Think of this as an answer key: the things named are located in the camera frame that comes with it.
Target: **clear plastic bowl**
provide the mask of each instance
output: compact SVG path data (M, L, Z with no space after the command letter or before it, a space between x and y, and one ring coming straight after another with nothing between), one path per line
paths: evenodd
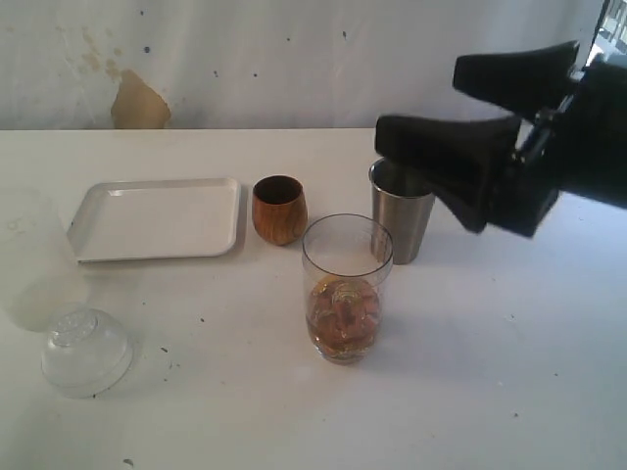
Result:
M72 305L55 315L46 335L41 370L62 395L84 399L116 384L132 356L124 329L108 313Z

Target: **wooden tumbler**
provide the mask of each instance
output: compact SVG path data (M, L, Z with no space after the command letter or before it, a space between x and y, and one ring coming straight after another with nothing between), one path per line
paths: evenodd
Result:
M253 189L253 224L272 245L292 243L307 228L307 204L303 185L289 176L270 176Z

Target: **clear glass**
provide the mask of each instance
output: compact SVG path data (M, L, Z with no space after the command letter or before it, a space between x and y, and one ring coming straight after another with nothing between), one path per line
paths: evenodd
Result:
M20 328L45 331L52 313L88 290L50 200L0 191L0 306Z
M374 344L392 254L389 232L361 215L331 215L305 233L307 327L325 359L352 363Z
M132 347L119 323L89 308L72 247L50 200L31 190L0 190L0 306L13 322L47 331L41 368L71 398L113 386Z

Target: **white wall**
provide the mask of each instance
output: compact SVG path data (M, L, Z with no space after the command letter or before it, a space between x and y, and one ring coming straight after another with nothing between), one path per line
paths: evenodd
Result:
M111 127L123 69L169 103L170 127L493 116L451 88L456 56L573 38L587 49L602 2L3 0L0 128Z

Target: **whiskey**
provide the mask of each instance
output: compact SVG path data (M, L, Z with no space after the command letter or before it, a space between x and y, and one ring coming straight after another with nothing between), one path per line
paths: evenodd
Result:
M380 318L379 297L362 279L327 276L308 299L310 337L320 353L333 362L361 359L374 343Z

